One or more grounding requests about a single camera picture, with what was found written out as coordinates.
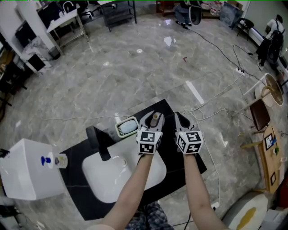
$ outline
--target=soap dish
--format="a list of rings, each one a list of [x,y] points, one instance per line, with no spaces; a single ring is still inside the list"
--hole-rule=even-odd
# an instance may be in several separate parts
[[[124,134],[124,133],[122,132],[122,130],[121,130],[121,125],[122,125],[123,123],[129,121],[129,120],[134,120],[134,121],[136,122],[136,124],[137,124],[137,129],[134,130],[134,131],[132,131],[132,132],[130,132],[130,133]],[[136,133],[137,130],[138,130],[138,128],[139,128],[139,123],[138,123],[138,121],[137,121],[137,119],[136,119],[135,117],[129,117],[129,118],[127,118],[127,119],[125,119],[125,120],[123,120],[123,121],[121,121],[121,122],[119,122],[119,123],[117,123],[117,124],[115,125],[115,129],[116,129],[117,135],[118,135],[120,138],[126,138],[126,137],[128,137],[128,136]]]

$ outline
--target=black cable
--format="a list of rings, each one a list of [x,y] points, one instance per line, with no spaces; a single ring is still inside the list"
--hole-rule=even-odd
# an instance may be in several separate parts
[[[187,222],[183,222],[183,223],[180,223],[180,224],[172,225],[172,227],[183,225],[183,224],[187,224]]]
[[[186,228],[187,228],[187,226],[188,226],[188,224],[189,224],[190,218],[191,218],[191,213],[189,213],[189,218],[188,218],[188,220],[187,220],[187,223],[186,223],[186,225],[185,225],[184,230],[186,230]]]
[[[201,34],[199,34],[199,33],[197,33],[196,31],[194,31],[194,30],[191,30],[192,32],[194,32],[194,33],[196,33],[196,34],[198,34],[200,37],[202,37],[205,41],[207,41],[208,43],[210,43],[210,44],[212,44],[212,45],[214,45],[217,49],[219,49],[219,51],[223,54],[223,56],[229,61],[229,62],[231,62],[232,64],[234,64],[239,70],[241,69],[241,67],[240,67],[240,62],[239,62],[239,60],[238,60],[238,57],[237,57],[237,55],[236,55],[236,52],[235,52],[235,50],[233,49],[233,46],[237,46],[237,45],[233,45],[232,46],[232,49],[233,49],[233,51],[234,51],[234,53],[235,53],[235,55],[236,55],[236,58],[237,58],[237,60],[238,60],[238,63],[239,63],[239,66],[237,66],[233,61],[231,61],[229,58],[227,58],[226,57],[226,55],[222,52],[222,50],[218,47],[218,46],[216,46],[214,43],[212,43],[212,42],[210,42],[210,41],[208,41],[206,38],[204,38]],[[251,55],[252,53],[248,53],[246,50],[244,50],[244,49],[242,49],[245,53],[247,53],[248,55]],[[244,72],[246,72],[248,75],[250,75],[250,76],[252,76],[252,77],[255,77],[258,81],[260,81],[260,82],[262,82],[264,85],[266,85],[263,81],[261,81],[259,78],[257,78],[255,75],[253,75],[253,74],[249,74],[245,69],[242,69],[242,71],[244,71]]]
[[[282,131],[278,131],[279,133],[281,133],[281,136],[284,137],[284,135],[288,135],[288,133],[284,133]]]
[[[194,30],[191,30],[191,31],[193,31],[194,33],[198,34],[200,37],[202,37],[202,38],[203,38],[205,41],[207,41],[208,43],[214,45],[217,49],[219,49],[219,51],[223,54],[223,56],[224,56],[229,62],[231,62],[232,64],[234,64],[234,65],[239,69],[239,66],[237,66],[233,61],[231,61],[229,58],[227,58],[226,55],[222,52],[222,50],[221,50],[218,46],[216,46],[214,43],[208,41],[208,40],[207,40],[206,38],[204,38],[201,34],[195,32]]]
[[[238,47],[239,49],[243,50],[243,51],[244,51],[246,54],[248,54],[248,55],[253,55],[252,53],[247,52],[246,50],[244,50],[243,48],[241,48],[241,47],[238,46],[238,45],[233,45],[233,46]]]
[[[238,61],[238,64],[239,64],[240,70],[243,71],[243,69],[241,68],[241,65],[240,65],[239,59],[238,59],[238,57],[237,57],[237,54],[236,54],[236,52],[235,52],[235,50],[234,50],[234,45],[232,46],[232,49],[233,49],[234,54],[235,54],[235,56],[236,56],[236,58],[237,58],[237,61]]]

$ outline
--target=black countertop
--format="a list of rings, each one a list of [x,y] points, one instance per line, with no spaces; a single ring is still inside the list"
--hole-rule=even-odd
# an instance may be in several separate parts
[[[158,152],[166,165],[167,173],[160,184],[144,192],[140,205],[158,200],[185,185],[183,155],[177,152],[175,144],[174,112],[166,100],[157,102],[134,116],[140,121],[145,114],[153,110],[163,113],[165,116],[165,124],[162,128],[163,136]],[[98,150],[91,149],[90,143],[86,139],[63,152],[68,157],[68,166],[60,169],[70,196],[85,220],[103,218],[114,205],[114,203],[103,203],[94,196],[82,171],[83,160],[96,152]],[[196,156],[196,161],[200,173],[205,172],[207,169],[199,154]]]

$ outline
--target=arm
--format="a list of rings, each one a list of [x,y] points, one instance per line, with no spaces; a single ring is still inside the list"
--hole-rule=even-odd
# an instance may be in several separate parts
[[[119,198],[110,212],[101,221],[115,230],[123,230],[134,216],[148,178],[154,155],[144,155],[136,167],[135,172],[123,187]]]
[[[183,155],[191,216],[199,230],[228,229],[211,208],[209,194],[193,154]]]
[[[271,31],[271,28],[273,26],[273,23],[274,23],[274,19],[271,19],[268,23],[267,23],[267,26],[266,26],[266,29],[265,29],[265,32],[266,33],[269,33]]]

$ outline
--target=white cable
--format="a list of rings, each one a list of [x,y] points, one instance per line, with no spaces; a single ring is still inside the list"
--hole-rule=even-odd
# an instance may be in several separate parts
[[[101,116],[101,117],[71,117],[71,118],[40,118],[41,120],[63,120],[63,121],[68,121],[72,119],[99,119],[99,118],[112,118],[112,117],[131,117],[133,115],[125,115],[125,116]]]
[[[206,105],[209,101],[211,101],[211,100],[214,99],[215,97],[217,97],[219,94],[221,94],[222,92],[224,92],[229,86],[233,85],[234,83],[237,83],[237,80],[238,80],[241,76],[243,76],[243,74],[241,74],[239,77],[237,77],[232,84],[227,85],[220,93],[218,93],[218,94],[216,94],[214,97],[210,98],[207,102],[205,102],[204,104],[202,104],[202,105],[199,106],[198,108],[193,109],[193,110],[190,110],[190,111],[187,110],[187,109],[185,109],[185,110],[183,110],[183,111],[178,111],[178,112],[189,112],[189,113],[196,119],[197,126],[198,126],[198,129],[199,129],[200,131],[201,131],[201,129],[200,129],[199,124],[200,124],[202,121],[204,121],[205,119],[208,119],[208,118],[210,118],[210,117],[212,117],[212,116],[220,113],[221,111],[236,113],[236,111],[230,111],[230,110],[226,110],[226,109],[221,109],[221,110],[219,110],[218,112],[216,112],[216,113],[214,113],[214,114],[212,114],[212,115],[210,115],[210,116],[208,116],[208,117],[204,117],[204,114],[203,114],[203,112],[200,110],[200,108],[203,107],[204,105]],[[196,115],[195,115],[195,111],[197,111],[197,110],[199,110],[199,111],[202,113],[202,118],[201,118],[201,119],[197,118]],[[249,118],[250,120],[253,120],[252,118],[248,117],[248,116],[245,115],[244,113],[239,113],[239,114],[242,114],[242,115],[244,115],[245,117]],[[221,196],[220,196],[220,175],[219,175],[218,170],[217,170],[217,168],[216,168],[214,159],[213,159],[213,157],[212,157],[212,155],[211,155],[211,153],[210,153],[210,151],[209,151],[209,149],[208,149],[208,147],[207,147],[206,140],[205,140],[205,137],[204,137],[203,132],[202,132],[202,136],[203,136],[203,140],[204,140],[205,147],[206,147],[206,149],[207,149],[207,151],[208,151],[208,153],[209,153],[209,156],[210,156],[210,158],[211,158],[211,161],[212,161],[212,163],[213,163],[213,165],[214,165],[215,171],[216,171],[217,176],[218,176],[218,202],[219,202],[219,207],[220,207],[220,205],[221,205],[221,204],[220,204],[220,197],[221,197]]]
[[[197,119],[196,119],[196,122],[197,122],[198,129],[201,131]],[[204,140],[205,147],[206,147],[206,149],[207,149],[207,151],[208,151],[208,153],[209,153],[209,155],[210,155],[211,161],[212,161],[212,163],[213,163],[213,165],[214,165],[215,171],[216,171],[217,176],[218,176],[218,202],[219,202],[219,207],[220,207],[220,206],[221,206],[221,204],[220,204],[220,176],[219,176],[219,173],[218,173],[218,171],[217,171],[217,168],[216,168],[215,162],[214,162],[214,160],[213,160],[213,157],[212,157],[212,155],[211,155],[211,153],[210,153],[210,151],[209,151],[209,149],[208,149],[208,147],[207,147],[207,145],[206,145],[206,141],[205,141],[205,137],[204,137],[203,132],[202,132],[202,136],[203,136],[203,140]]]

